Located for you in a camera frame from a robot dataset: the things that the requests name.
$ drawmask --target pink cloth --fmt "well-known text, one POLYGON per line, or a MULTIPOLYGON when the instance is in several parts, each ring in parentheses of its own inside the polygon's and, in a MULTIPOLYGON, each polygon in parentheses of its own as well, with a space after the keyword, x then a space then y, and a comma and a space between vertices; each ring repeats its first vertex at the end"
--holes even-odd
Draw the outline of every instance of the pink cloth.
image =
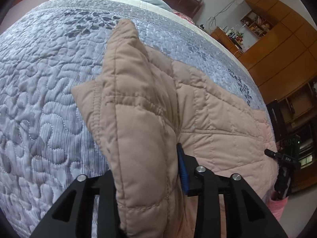
POLYGON ((284 207, 287 203, 288 198, 285 198, 283 200, 280 201, 274 201, 271 198, 268 200, 267 207, 269 208, 269 210, 272 212, 273 216, 275 216, 275 218, 277 219, 277 221, 280 220, 283 211, 284 211, 284 207))

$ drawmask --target bed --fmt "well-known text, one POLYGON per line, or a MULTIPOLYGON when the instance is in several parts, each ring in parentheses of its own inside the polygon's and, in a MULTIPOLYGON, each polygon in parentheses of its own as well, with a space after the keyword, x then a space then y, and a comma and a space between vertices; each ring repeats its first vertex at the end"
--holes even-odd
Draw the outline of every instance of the bed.
MULTIPOLYGON (((41 4, 0 36, 0 208, 20 237, 29 237, 79 174, 108 170, 70 90, 100 74, 107 40, 122 18, 133 21, 146 45, 266 111, 244 66, 169 11, 140 0, 41 4)), ((96 212, 93 221, 96 237, 96 212)))

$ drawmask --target leaf pattern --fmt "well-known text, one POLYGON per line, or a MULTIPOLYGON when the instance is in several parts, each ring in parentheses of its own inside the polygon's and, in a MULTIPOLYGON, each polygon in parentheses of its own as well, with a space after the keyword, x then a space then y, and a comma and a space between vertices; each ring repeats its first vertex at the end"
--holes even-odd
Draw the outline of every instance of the leaf pattern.
POLYGON ((65 25, 73 26, 73 30, 66 33, 65 36, 74 38, 78 35, 89 35, 91 31, 99 30, 100 28, 113 30, 121 18, 115 15, 105 16, 109 14, 110 12, 91 12, 80 9, 72 9, 65 12, 64 15, 70 17, 70 20, 65 25))

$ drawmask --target cabinet door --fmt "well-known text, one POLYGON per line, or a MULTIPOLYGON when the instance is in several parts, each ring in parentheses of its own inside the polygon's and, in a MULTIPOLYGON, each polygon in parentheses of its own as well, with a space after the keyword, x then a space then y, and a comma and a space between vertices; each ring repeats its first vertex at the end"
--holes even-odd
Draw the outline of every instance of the cabinet door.
POLYGON ((272 8, 277 2, 278 2, 278 0, 259 0, 256 3, 256 6, 258 6, 260 9, 262 9, 266 12, 270 8, 272 8))
POLYGON ((241 55, 239 61, 247 70, 251 69, 256 63, 290 37, 291 34, 292 32, 288 28, 282 23, 278 23, 269 33, 241 55))
POLYGON ((259 87, 265 103, 280 100, 317 73, 317 62, 306 50, 295 61, 259 87))
POLYGON ((309 51, 317 61, 317 41, 309 48, 309 51))
POLYGON ((230 41, 229 37, 226 36, 225 33, 222 33, 219 38, 218 41, 220 41, 220 43, 227 48, 228 50, 230 50, 230 48, 233 47, 233 43, 230 41))
POLYGON ((306 47, 310 47, 317 40, 317 31, 308 22, 305 22, 295 35, 306 47))
POLYGON ((275 17, 278 21, 281 21, 291 12, 291 10, 292 9, 286 4, 278 1, 271 9, 268 10, 268 13, 275 17))
POLYGON ((291 12, 282 20, 282 23, 292 32, 295 32, 305 23, 305 19, 296 11, 291 12))
POLYGON ((303 43, 295 35, 292 35, 252 67, 249 73, 256 85, 260 86, 283 70, 305 50, 303 43))

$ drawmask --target wooden shelf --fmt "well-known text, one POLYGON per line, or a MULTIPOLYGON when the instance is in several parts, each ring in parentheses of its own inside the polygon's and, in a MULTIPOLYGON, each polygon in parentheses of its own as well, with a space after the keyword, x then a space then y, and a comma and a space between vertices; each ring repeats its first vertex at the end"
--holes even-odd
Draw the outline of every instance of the wooden shelf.
POLYGON ((317 101, 309 83, 279 101, 279 107, 286 125, 291 125, 294 122, 298 125, 299 118, 309 111, 317 109, 316 104, 317 101))
POLYGON ((268 20, 264 19, 262 16, 258 15, 257 13, 255 13, 254 11, 250 11, 247 15, 245 15, 241 20, 240 20, 243 24, 246 24, 246 22, 248 22, 249 24, 247 24, 248 29, 252 32, 252 34, 254 36, 256 36, 257 38, 261 38, 263 36, 265 36, 267 34, 267 32, 269 32, 274 25, 271 24, 268 20), (256 17, 261 17, 261 19, 263 20, 263 22, 261 24, 258 24, 256 21, 252 20, 249 15, 251 13, 254 13, 256 15, 256 17), (262 27, 263 24, 269 24, 270 28, 264 28, 262 27), (257 27, 258 29, 261 30, 261 32, 256 32, 255 30, 251 29, 252 27, 257 27))
POLYGON ((286 124, 286 130, 288 133, 293 132, 294 130, 298 129, 299 127, 303 126, 307 122, 309 122, 312 118, 317 116, 317 110, 311 109, 308 110, 306 113, 302 114, 301 117, 297 118, 293 122, 286 124))
POLYGON ((284 97, 282 97, 281 99, 278 100, 278 102, 281 102, 282 100, 284 100, 286 97, 291 96, 292 94, 294 94, 296 91, 298 91, 299 89, 301 89, 302 87, 304 87, 305 85, 312 83, 312 82, 317 82, 317 76, 313 76, 310 77, 308 82, 303 83, 302 85, 300 85, 298 88, 294 89, 292 92, 288 93, 287 95, 285 95, 284 97))

